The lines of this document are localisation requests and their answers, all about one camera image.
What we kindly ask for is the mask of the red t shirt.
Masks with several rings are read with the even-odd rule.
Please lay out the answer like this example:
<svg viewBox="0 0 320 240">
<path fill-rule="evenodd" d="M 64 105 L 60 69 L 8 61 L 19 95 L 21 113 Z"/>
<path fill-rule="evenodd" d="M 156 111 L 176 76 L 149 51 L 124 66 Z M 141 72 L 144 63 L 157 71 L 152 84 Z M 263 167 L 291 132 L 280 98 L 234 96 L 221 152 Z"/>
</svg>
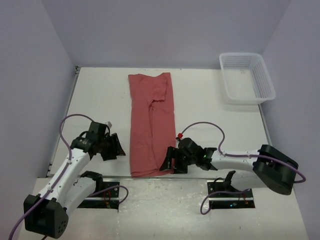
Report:
<svg viewBox="0 0 320 240">
<path fill-rule="evenodd" d="M 131 96 L 130 173 L 134 178 L 170 174 L 161 171 L 168 147 L 176 145 L 171 74 L 128 75 Z"/>
</svg>

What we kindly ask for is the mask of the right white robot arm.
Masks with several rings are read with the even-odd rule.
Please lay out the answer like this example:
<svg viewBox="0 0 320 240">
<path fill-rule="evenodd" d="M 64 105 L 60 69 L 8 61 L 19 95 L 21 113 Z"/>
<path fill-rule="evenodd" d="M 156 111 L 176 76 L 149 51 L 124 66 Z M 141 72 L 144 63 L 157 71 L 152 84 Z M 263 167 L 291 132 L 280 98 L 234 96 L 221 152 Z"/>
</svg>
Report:
<svg viewBox="0 0 320 240">
<path fill-rule="evenodd" d="M 221 153 L 216 147 L 203 148 L 191 138 L 184 138 L 177 147 L 167 148 L 160 171 L 187 174 L 191 165 L 204 171 L 228 170 L 214 189 L 230 197 L 252 188 L 290 195 L 299 168 L 297 162 L 267 144 L 246 153 Z"/>
</svg>

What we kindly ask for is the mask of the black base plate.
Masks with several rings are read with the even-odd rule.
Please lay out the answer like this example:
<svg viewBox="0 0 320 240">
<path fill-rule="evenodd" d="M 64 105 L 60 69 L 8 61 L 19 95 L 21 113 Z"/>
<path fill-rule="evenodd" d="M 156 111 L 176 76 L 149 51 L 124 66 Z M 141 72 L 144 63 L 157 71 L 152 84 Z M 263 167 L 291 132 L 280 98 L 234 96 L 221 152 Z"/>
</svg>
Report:
<svg viewBox="0 0 320 240">
<path fill-rule="evenodd" d="M 224 191 L 223 179 L 217 178 L 215 180 L 207 181 L 207 192 L 211 194 L 213 192 Z M 255 202 L 253 197 L 253 191 L 250 189 L 242 194 L 225 194 L 218 193 L 208 198 L 209 207 L 211 210 L 215 209 L 254 209 Z"/>
<path fill-rule="evenodd" d="M 95 193 L 102 191 L 104 189 L 118 186 L 119 181 L 101 179 L 98 183 L 98 188 Z M 94 197 L 86 198 L 79 206 L 79 209 L 119 209 L 119 193 L 120 189 L 118 187 L 104 191 Z"/>
</svg>

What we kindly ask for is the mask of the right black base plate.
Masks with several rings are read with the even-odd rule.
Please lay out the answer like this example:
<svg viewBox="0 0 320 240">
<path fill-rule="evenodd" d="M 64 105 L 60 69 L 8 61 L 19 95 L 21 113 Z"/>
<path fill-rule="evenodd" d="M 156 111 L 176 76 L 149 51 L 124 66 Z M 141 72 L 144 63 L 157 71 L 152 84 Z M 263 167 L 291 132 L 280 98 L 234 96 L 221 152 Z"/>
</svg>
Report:
<svg viewBox="0 0 320 240">
<path fill-rule="evenodd" d="M 215 180 L 207 181 L 207 192 L 211 194 L 213 192 L 224 191 L 223 179 L 217 178 Z M 242 194 L 225 194 L 218 193 L 208 198 L 209 207 L 211 210 L 215 209 L 254 209 L 255 202 L 253 197 L 253 191 L 250 189 Z"/>
</svg>

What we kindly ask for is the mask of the white plastic basket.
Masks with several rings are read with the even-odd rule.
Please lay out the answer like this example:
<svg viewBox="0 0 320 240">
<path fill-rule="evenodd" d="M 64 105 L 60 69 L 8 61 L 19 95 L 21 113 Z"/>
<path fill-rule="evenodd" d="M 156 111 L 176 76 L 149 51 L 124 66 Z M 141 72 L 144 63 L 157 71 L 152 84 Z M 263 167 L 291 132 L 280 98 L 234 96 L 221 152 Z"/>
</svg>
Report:
<svg viewBox="0 0 320 240">
<path fill-rule="evenodd" d="M 263 57 L 258 53 L 227 52 L 219 56 L 226 101 L 259 105 L 276 98 Z"/>
</svg>

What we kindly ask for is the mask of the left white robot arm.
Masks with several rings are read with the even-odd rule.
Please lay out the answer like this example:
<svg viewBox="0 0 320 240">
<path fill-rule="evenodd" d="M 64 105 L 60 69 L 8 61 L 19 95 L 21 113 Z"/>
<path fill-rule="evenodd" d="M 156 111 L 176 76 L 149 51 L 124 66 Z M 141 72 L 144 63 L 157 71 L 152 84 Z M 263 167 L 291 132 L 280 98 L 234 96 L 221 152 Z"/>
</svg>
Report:
<svg viewBox="0 0 320 240">
<path fill-rule="evenodd" d="M 26 197 L 23 210 L 27 231 L 58 239 L 71 214 L 86 198 L 114 198 L 121 185 L 106 187 L 100 173 L 83 170 L 95 155 L 101 155 L 104 161 L 125 155 L 111 126 L 110 122 L 91 122 L 89 129 L 72 141 L 66 159 L 47 185 L 38 194 Z"/>
</svg>

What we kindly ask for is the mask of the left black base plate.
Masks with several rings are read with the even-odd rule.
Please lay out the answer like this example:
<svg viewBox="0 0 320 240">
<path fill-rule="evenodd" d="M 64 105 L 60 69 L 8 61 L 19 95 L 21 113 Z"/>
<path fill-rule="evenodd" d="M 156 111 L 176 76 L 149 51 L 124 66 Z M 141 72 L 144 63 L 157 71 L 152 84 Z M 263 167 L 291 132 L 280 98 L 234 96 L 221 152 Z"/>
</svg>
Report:
<svg viewBox="0 0 320 240">
<path fill-rule="evenodd" d="M 118 186 L 119 181 L 101 179 L 98 183 L 98 188 L 95 193 L 102 191 L 104 189 Z M 94 197 L 86 198 L 79 206 L 79 209 L 119 209 L 119 193 L 120 189 L 118 187 L 104 191 Z"/>
</svg>

